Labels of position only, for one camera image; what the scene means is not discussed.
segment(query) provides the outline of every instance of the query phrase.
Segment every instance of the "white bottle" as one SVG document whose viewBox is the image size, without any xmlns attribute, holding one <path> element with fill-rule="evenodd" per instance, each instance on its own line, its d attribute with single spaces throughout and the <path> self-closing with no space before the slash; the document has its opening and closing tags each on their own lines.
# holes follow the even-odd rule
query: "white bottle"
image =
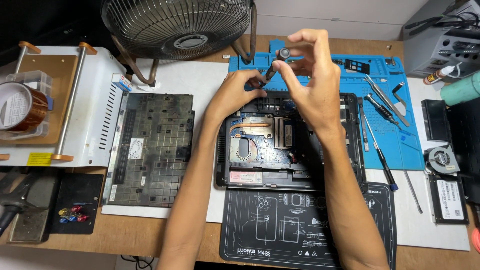
<svg viewBox="0 0 480 270">
<path fill-rule="evenodd" d="M 428 75 L 427 77 L 425 77 L 425 79 L 423 79 L 423 83 L 428 85 L 428 86 L 433 84 L 433 83 L 436 83 L 439 80 L 445 78 L 450 73 L 452 73 L 452 71 L 454 69 L 455 69 L 455 66 L 447 66 L 447 67 L 444 67 L 440 70 L 437 70 L 435 73 L 432 73 L 432 74 Z"/>
</svg>

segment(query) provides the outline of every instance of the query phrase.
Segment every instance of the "precision screwdriver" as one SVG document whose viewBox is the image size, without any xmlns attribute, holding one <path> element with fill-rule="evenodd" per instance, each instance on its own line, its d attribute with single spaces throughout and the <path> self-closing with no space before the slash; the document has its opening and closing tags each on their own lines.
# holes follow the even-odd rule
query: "precision screwdriver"
<svg viewBox="0 0 480 270">
<path fill-rule="evenodd" d="M 387 110 L 387 108 L 385 108 L 384 105 L 381 105 L 380 103 L 378 103 L 376 100 L 374 100 L 372 98 L 372 93 L 369 93 L 368 95 L 365 96 L 365 99 L 370 101 L 370 103 L 375 107 L 375 110 L 377 110 L 377 112 L 383 117 L 385 118 L 385 120 L 388 120 L 394 124 L 396 124 L 396 126 L 402 130 L 402 128 L 400 127 L 400 125 L 398 125 L 398 121 L 395 121 L 395 119 L 393 119 L 393 115 L 392 113 Z"/>
<path fill-rule="evenodd" d="M 375 140 L 375 136 L 373 135 L 372 128 L 370 127 L 370 124 L 368 123 L 366 116 L 365 116 L 365 122 L 367 123 L 368 130 L 370 130 L 370 134 L 372 135 L 372 138 L 373 138 L 373 147 L 375 147 L 375 149 L 377 150 L 378 158 L 380 159 L 380 162 L 384 167 L 385 177 L 387 177 L 388 184 L 390 185 L 390 190 L 395 191 L 398 189 L 398 186 L 395 183 L 395 179 L 393 179 L 392 172 L 390 171 L 390 168 L 387 165 L 387 161 L 385 160 L 385 156 L 382 150 L 378 147 L 377 141 Z"/>
<path fill-rule="evenodd" d="M 281 49 L 278 50 L 277 57 L 275 59 L 273 59 L 272 62 L 274 62 L 276 60 L 285 61 L 289 57 L 290 57 L 290 50 L 287 49 L 287 48 L 281 48 Z M 268 84 L 270 82 L 270 80 L 272 79 L 273 75 L 275 75 L 276 72 L 277 72 L 277 70 L 273 67 L 273 65 L 270 65 L 270 67 L 268 68 L 264 77 L 262 78 L 262 82 L 260 83 L 260 89 L 262 89 L 266 84 Z"/>
</svg>

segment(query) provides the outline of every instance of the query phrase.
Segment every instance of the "yellow warning label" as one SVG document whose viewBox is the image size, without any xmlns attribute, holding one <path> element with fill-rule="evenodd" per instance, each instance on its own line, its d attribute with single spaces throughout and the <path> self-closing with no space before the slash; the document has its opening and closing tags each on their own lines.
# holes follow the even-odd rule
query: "yellow warning label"
<svg viewBox="0 0 480 270">
<path fill-rule="evenodd" d="M 52 153 L 30 153 L 27 166 L 50 166 Z"/>
</svg>

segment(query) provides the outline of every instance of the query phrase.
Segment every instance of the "fan motor hub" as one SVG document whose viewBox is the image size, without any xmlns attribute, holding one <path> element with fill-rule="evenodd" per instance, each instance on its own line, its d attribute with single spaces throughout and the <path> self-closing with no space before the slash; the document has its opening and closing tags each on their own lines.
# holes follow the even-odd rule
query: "fan motor hub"
<svg viewBox="0 0 480 270">
<path fill-rule="evenodd" d="M 179 49 L 192 49 L 205 44 L 208 37 L 202 34 L 191 34 L 178 38 L 173 46 Z"/>
</svg>

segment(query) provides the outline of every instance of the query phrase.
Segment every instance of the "white machine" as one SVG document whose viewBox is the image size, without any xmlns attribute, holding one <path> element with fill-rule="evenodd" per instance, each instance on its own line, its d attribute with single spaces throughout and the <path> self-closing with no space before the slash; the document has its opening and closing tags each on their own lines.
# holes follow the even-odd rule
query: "white machine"
<svg viewBox="0 0 480 270">
<path fill-rule="evenodd" d="M 25 48 L 19 61 L 28 54 Z M 41 55 L 78 56 L 60 136 L 57 143 L 48 145 L 0 144 L 0 166 L 25 166 L 32 153 L 41 153 L 37 154 L 39 159 L 48 159 L 51 154 L 50 166 L 107 167 L 124 93 L 112 83 L 112 76 L 125 75 L 126 69 L 105 48 L 94 48 L 96 54 L 82 46 L 37 48 Z"/>
</svg>

